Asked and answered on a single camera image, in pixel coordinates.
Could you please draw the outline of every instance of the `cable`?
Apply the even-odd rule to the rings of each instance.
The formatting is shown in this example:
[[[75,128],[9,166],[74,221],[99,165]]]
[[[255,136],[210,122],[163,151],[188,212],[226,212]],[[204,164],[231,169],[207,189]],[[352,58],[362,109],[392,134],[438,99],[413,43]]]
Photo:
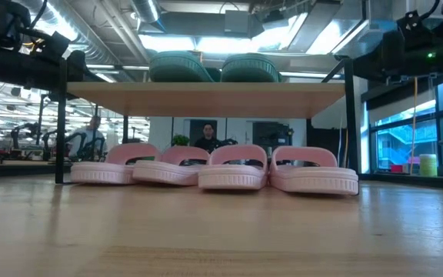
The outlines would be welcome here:
[[[34,21],[32,21],[32,23],[30,24],[30,27],[28,27],[29,29],[33,29],[36,25],[38,20],[42,17],[42,15],[45,12],[45,9],[47,8],[47,1],[48,0],[44,0],[44,2],[42,3],[42,7],[40,8],[40,11],[38,11],[37,16],[35,16]]]
[[[413,164],[415,162],[415,129],[416,129],[416,98],[418,96],[418,77],[415,77],[415,96],[413,108],[413,140],[411,142],[411,164],[409,165],[409,174],[413,175]]]
[[[345,143],[345,154],[343,155],[343,163],[341,164],[342,168],[346,168],[348,164],[346,161],[348,160],[348,128],[346,128],[346,143]]]
[[[341,117],[341,120],[339,122],[339,143],[338,143],[338,164],[340,165],[340,158],[341,158],[341,131],[343,130],[343,117]]]
[[[234,2],[231,2],[231,1],[225,1],[225,2],[223,2],[223,5],[221,5],[221,7],[220,7],[220,11],[219,11],[218,13],[222,13],[222,9],[223,9],[223,7],[225,7],[225,5],[227,5],[227,3],[232,4],[234,7],[237,8],[237,11],[240,11],[240,8],[238,8],[238,6],[237,6],[236,4],[234,4]]]
[[[420,21],[429,18],[430,15],[433,14],[435,12],[435,10],[438,8],[439,4],[440,4],[440,0],[435,0],[434,6],[431,7],[430,11],[428,11],[420,16]]]

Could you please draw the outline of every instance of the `pink slipper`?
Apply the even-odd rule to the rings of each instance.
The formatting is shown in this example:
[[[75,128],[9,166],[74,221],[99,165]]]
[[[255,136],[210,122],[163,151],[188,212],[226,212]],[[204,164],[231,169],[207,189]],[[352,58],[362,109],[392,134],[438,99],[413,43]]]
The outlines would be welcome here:
[[[277,161],[314,162],[319,167],[276,165]],[[316,147],[280,146],[273,152],[270,170],[271,185],[285,192],[358,194],[358,176],[354,170],[340,169],[336,157]]]
[[[173,146],[165,151],[161,161],[137,161],[133,178],[173,185],[197,185],[198,173],[203,165],[180,166],[188,159],[208,161],[209,154],[196,147]]]
[[[71,181],[98,184],[135,184],[132,178],[132,165],[126,165],[130,159],[155,157],[160,152],[156,147],[145,143],[117,145],[107,154],[105,162],[77,162],[71,167]]]
[[[263,167],[250,165],[223,165],[224,162],[254,159]],[[230,145],[213,151],[206,165],[199,172],[202,189],[260,189],[268,181],[268,156],[257,145]]]

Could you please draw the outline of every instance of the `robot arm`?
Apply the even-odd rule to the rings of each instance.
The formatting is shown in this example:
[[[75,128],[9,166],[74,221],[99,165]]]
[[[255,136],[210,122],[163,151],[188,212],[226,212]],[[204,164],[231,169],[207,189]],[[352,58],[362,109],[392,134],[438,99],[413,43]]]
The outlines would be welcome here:
[[[443,22],[432,30],[423,25],[439,6],[436,0],[423,15],[408,12],[398,29],[386,32],[379,46],[354,60],[355,74],[379,82],[401,82],[403,77],[443,74]]]
[[[11,136],[13,140],[14,149],[20,149],[20,145],[18,143],[18,135],[20,134],[20,130],[23,128],[27,128],[28,130],[30,130],[29,136],[32,137],[37,134],[38,123],[25,123],[24,125],[20,125],[12,129]]]

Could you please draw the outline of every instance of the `man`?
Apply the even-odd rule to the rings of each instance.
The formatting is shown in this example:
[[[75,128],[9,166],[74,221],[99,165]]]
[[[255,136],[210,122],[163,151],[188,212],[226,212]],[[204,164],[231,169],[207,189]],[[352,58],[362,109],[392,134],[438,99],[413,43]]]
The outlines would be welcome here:
[[[213,152],[213,150],[215,150],[220,144],[220,141],[213,136],[214,132],[215,130],[213,129],[213,126],[210,123],[206,123],[203,127],[204,136],[198,139],[194,146],[210,153]]]
[[[75,133],[85,133],[86,134],[86,139],[83,143],[83,145],[86,145],[89,142],[92,142],[93,139],[93,132],[95,131],[95,137],[96,138],[104,138],[104,135],[98,130],[98,127],[100,127],[100,116],[94,116],[92,117],[92,119],[90,120],[90,123],[85,126],[85,127],[81,127],[81,128],[77,128],[73,134]],[[71,143],[72,143],[72,147],[71,150],[69,150],[69,157],[75,157],[78,154],[78,150],[80,148],[80,140],[81,138],[78,136],[76,138],[74,138]],[[95,143],[95,149],[94,152],[97,152],[100,150],[100,141],[97,141]],[[107,151],[107,145],[104,142],[104,152]]]

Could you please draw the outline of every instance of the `wooden table surface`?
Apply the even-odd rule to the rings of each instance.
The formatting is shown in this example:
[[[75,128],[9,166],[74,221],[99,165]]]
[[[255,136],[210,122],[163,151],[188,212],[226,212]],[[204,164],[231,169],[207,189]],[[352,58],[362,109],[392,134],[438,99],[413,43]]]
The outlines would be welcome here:
[[[68,92],[129,116],[312,118],[345,96],[345,85],[70,82]]]
[[[0,276],[442,276],[443,190],[356,197],[0,179]]]

